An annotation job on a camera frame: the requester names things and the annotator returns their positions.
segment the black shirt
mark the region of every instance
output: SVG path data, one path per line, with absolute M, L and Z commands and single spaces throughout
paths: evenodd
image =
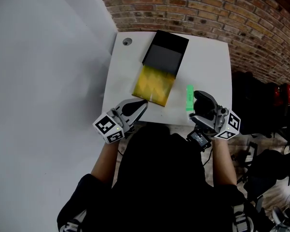
M 107 229 L 232 231 L 236 186 L 205 181 L 201 154 L 167 127 L 144 127 L 131 138 L 113 188 L 90 174 L 61 210 L 58 229 L 87 211 L 83 232 Z

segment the floor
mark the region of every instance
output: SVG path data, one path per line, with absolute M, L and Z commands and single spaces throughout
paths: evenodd
M 135 125 L 136 131 L 144 125 L 145 125 L 144 122 L 138 122 L 138 124 Z M 186 138 L 186 136 L 193 130 L 193 127 L 190 127 L 190 126 L 168 125 L 168 127 L 170 128 L 171 134 L 178 133 L 184 138 Z M 125 148 L 129 142 L 129 139 L 130 137 L 128 139 L 121 140 L 119 144 L 120 152 L 123 153 L 125 151 Z M 286 141 L 277 134 L 275 135 L 275 138 L 271 138 L 271 139 L 268 139 L 262 135 L 258 135 L 257 138 L 252 138 L 251 135 L 238 135 L 228 141 L 230 154 L 234 155 L 235 157 L 238 156 L 238 154 L 240 154 L 241 152 L 247 149 L 249 142 L 254 142 L 258 144 L 258 154 L 261 153 L 265 149 L 277 150 L 283 153 L 285 145 L 286 145 Z M 206 151 L 202 153 L 203 163 L 205 163 L 208 160 L 209 154 L 210 154 L 210 148 L 206 149 Z M 119 165 L 121 162 L 121 158 L 122 156 L 118 154 L 114 183 L 117 181 L 117 173 L 118 173 Z M 242 176 L 242 174 L 245 172 L 245 169 L 242 167 L 239 167 L 236 161 L 234 161 L 233 163 L 236 170 L 236 175 L 239 179 Z M 205 179 L 207 183 L 210 185 L 213 185 L 212 157 L 209 160 L 209 162 L 205 165 L 204 169 L 205 169 Z M 244 185 L 243 183 L 240 183 L 238 184 L 237 187 L 242 193 L 244 193 L 245 196 L 247 196 L 247 192 L 243 188 L 243 185 Z M 277 180 L 276 185 L 272 187 L 271 189 L 269 189 L 267 192 L 265 192 L 263 196 L 264 196 L 263 208 L 266 210 L 267 216 L 271 218 L 272 208 L 274 206 L 278 206 L 281 209 L 284 209 L 286 205 L 290 204 L 290 186 L 288 186 L 288 178 L 285 178 L 283 180 Z

